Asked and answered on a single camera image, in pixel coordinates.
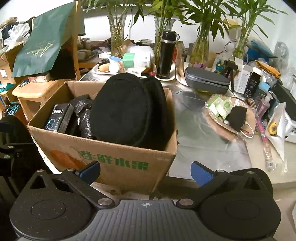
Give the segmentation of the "grey zip hard case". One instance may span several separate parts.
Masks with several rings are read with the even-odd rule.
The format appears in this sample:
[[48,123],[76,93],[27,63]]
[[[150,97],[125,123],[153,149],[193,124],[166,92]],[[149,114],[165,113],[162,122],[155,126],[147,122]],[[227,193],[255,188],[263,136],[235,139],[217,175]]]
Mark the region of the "grey zip hard case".
[[196,67],[185,69],[185,81],[191,88],[216,94],[226,94],[230,85],[230,80],[225,76]]

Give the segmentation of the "green paper bag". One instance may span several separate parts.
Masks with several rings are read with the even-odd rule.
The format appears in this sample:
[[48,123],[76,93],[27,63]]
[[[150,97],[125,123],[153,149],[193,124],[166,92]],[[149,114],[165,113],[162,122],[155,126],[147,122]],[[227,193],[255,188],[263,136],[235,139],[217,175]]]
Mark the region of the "green paper bag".
[[34,19],[31,35],[16,56],[13,78],[41,74],[53,68],[62,45],[71,37],[70,15],[74,8],[73,1]]

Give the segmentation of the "brown cardboard box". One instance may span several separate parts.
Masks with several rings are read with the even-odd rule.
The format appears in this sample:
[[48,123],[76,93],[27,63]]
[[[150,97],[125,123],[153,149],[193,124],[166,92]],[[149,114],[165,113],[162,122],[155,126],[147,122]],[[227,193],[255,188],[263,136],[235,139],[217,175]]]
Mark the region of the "brown cardboard box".
[[45,130],[55,104],[69,103],[74,97],[89,94],[94,98],[101,82],[66,81],[43,104],[27,125],[41,150],[58,169],[81,168],[98,161],[101,174],[96,181],[123,192],[154,192],[166,176],[177,154],[177,131],[164,151],[112,144],[65,133]]

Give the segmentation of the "woven basket tray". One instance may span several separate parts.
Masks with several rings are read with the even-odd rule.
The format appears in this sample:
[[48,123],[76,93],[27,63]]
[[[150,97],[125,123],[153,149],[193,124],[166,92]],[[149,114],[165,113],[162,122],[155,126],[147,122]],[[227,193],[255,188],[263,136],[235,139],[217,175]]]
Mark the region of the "woven basket tray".
[[253,138],[257,111],[246,101],[214,94],[205,102],[205,112],[219,127],[241,138]]

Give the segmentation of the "glass vase with bamboo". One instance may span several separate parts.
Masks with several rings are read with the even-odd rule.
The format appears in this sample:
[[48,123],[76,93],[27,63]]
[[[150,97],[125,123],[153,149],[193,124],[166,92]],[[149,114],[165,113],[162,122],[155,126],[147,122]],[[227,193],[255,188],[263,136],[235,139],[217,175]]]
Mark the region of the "glass vase with bamboo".
[[124,41],[126,14],[108,15],[110,35],[111,35],[111,55],[121,58],[121,44]]

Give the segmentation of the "glass vase bamboo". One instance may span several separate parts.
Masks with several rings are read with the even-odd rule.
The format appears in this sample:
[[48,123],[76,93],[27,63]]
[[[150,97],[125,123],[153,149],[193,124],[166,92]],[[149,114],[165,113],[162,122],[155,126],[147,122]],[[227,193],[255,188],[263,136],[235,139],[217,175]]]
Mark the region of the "glass vase bamboo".
[[209,55],[209,30],[206,23],[201,23],[190,54],[189,67],[205,69]]
[[175,19],[162,18],[154,16],[155,20],[155,44],[154,44],[154,56],[155,64],[159,61],[159,51],[161,47],[162,33],[164,30],[172,30]]

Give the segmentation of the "yellow tape measure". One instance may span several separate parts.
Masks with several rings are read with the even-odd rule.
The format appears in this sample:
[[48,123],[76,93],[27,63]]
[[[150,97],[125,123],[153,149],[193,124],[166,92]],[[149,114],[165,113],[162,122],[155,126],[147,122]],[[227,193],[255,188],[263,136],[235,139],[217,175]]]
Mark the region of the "yellow tape measure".
[[268,132],[270,135],[275,136],[278,131],[278,125],[275,121],[271,122],[268,126]]

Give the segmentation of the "green white tissue box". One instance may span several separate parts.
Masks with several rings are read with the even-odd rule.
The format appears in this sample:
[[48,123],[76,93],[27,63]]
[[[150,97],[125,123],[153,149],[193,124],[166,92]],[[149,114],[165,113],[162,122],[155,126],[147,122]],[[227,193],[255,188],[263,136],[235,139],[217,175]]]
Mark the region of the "green white tissue box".
[[122,58],[123,68],[148,68],[151,65],[150,54],[125,53]]

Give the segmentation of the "pink soap bottle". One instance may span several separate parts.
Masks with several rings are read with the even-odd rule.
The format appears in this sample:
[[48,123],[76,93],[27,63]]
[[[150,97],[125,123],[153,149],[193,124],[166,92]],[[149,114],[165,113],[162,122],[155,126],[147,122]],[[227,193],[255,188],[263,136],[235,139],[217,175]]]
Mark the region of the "pink soap bottle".
[[259,105],[257,107],[257,117],[262,118],[265,112],[269,109],[270,107],[270,100],[272,99],[272,95],[268,92],[266,94],[265,98],[262,98],[259,102]]

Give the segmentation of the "white plastic tray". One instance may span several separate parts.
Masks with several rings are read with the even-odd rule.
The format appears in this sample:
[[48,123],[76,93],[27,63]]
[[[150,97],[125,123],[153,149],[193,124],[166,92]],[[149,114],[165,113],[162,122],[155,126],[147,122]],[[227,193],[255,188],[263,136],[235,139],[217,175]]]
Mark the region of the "white plastic tray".
[[[130,74],[133,74],[139,78],[147,78],[147,76],[143,76],[142,75],[142,72],[144,71],[144,69],[141,69],[141,68],[128,68],[128,69],[121,69],[121,71],[119,71],[118,73],[111,73],[111,72],[101,72],[99,71],[99,66],[98,64],[96,64],[92,70],[90,71],[91,73],[94,73],[94,74],[99,74],[99,75],[109,75],[109,76],[113,76],[113,75],[117,75],[119,73],[130,73]],[[171,70],[170,70],[170,75],[169,75],[169,78],[168,79],[163,79],[163,78],[158,78],[156,76],[156,78],[159,80],[159,81],[172,81],[174,80],[176,77],[176,69],[175,69],[175,63],[172,63],[171,65]]]

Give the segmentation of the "black cartoon snack packet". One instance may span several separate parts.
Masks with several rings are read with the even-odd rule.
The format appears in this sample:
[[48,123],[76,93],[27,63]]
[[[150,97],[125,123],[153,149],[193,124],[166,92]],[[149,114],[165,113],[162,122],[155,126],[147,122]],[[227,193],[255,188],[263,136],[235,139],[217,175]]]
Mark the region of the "black cartoon snack packet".
[[74,107],[70,103],[55,104],[44,129],[47,131],[65,133]]

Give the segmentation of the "wooden chair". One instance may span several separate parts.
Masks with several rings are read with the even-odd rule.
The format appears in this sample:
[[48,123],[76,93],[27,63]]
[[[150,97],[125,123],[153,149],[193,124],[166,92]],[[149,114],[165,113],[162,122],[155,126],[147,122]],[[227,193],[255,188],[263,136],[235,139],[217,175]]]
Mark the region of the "wooden chair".
[[28,121],[66,80],[78,80],[80,78],[77,40],[81,26],[81,2],[74,2],[74,13],[70,15],[71,37],[62,45],[53,68],[45,73],[24,76],[24,78],[35,77],[42,81],[18,85],[13,90],[13,95],[17,97]]

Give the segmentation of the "black thermos bottle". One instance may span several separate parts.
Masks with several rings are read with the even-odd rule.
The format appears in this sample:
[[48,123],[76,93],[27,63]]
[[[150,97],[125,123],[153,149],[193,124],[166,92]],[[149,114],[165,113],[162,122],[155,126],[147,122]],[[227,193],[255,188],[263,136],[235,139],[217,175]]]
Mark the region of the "black thermos bottle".
[[164,30],[162,33],[161,46],[159,50],[159,60],[157,68],[157,77],[161,79],[169,79],[171,71],[171,63],[175,45],[180,35],[175,31]]

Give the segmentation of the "black neck pillow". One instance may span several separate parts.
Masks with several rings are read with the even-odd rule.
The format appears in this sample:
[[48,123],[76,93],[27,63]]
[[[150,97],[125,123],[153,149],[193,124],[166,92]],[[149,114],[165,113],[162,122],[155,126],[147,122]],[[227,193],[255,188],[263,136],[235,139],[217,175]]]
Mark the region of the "black neck pillow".
[[93,100],[89,121],[99,141],[158,151],[173,131],[161,83],[130,73],[106,81]]

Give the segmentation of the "black face mask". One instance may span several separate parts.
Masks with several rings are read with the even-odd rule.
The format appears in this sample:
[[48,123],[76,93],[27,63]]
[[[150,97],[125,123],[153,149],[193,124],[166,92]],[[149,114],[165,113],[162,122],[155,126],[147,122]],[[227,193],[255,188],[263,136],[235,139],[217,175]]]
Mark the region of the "black face mask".
[[234,106],[227,116],[229,125],[237,132],[240,132],[246,121],[247,108],[243,106]]

